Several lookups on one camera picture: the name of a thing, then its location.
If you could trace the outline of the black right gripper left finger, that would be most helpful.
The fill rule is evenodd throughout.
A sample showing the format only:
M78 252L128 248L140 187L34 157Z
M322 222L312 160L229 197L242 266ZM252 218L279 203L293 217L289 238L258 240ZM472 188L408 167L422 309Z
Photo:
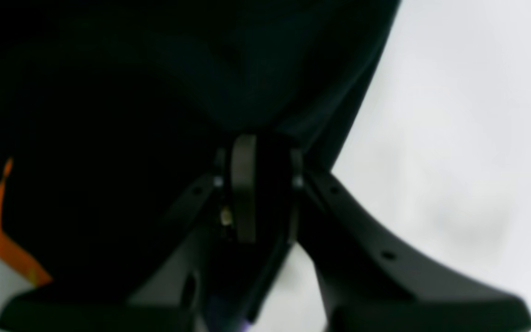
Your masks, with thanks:
M258 160L257 136L240 135L92 281L14 297L0 331L241 332L259 279Z

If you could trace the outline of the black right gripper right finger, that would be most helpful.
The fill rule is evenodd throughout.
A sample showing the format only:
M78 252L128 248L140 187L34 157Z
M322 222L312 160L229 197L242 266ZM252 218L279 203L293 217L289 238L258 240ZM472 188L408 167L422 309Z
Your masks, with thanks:
M293 196L289 237L312 259L327 332L528 332L518 296L417 251L376 221L330 172L306 163L298 143L268 137Z

